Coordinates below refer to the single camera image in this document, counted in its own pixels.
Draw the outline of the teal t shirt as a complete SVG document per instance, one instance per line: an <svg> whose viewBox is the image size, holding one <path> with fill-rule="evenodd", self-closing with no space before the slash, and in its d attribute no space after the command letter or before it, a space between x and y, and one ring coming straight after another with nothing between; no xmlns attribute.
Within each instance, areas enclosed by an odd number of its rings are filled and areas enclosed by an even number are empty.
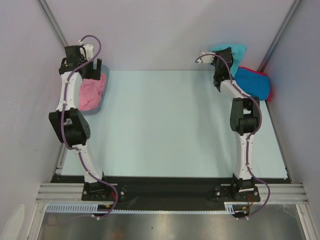
<svg viewBox="0 0 320 240"><path fill-rule="evenodd" d="M247 51L247 46L245 44L236 44L236 43L225 43L218 44L211 48L212 52L222 51L227 48L231 48L233 64L230 67L230 73L234 77L237 73L238 67L243 60L245 53Z"/></svg>

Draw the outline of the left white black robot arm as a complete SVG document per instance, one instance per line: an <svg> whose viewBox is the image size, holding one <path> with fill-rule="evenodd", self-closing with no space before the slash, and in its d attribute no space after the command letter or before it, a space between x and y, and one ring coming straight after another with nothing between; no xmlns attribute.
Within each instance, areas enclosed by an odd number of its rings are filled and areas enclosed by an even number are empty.
<svg viewBox="0 0 320 240"><path fill-rule="evenodd" d="M102 60L98 59L94 65L97 55L92 44L80 43L66 46L64 50L66 57L62 59L58 70L61 77L60 98L56 110L50 112L48 118L59 141L79 158L83 169L84 193L105 200L110 196L111 188L102 182L104 173L91 156L87 144L91 129L79 109L83 80L100 80Z"/></svg>

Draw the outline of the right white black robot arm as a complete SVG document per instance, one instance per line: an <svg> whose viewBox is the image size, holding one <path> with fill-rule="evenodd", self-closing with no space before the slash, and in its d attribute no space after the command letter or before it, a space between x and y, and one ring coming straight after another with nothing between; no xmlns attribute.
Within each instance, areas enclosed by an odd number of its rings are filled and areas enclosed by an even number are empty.
<svg viewBox="0 0 320 240"><path fill-rule="evenodd" d="M212 53L213 85L231 101L229 124L236 139L236 166L230 194L242 201L255 188L251 161L254 135L262 124L259 98L245 93L232 76L234 58L230 47Z"/></svg>

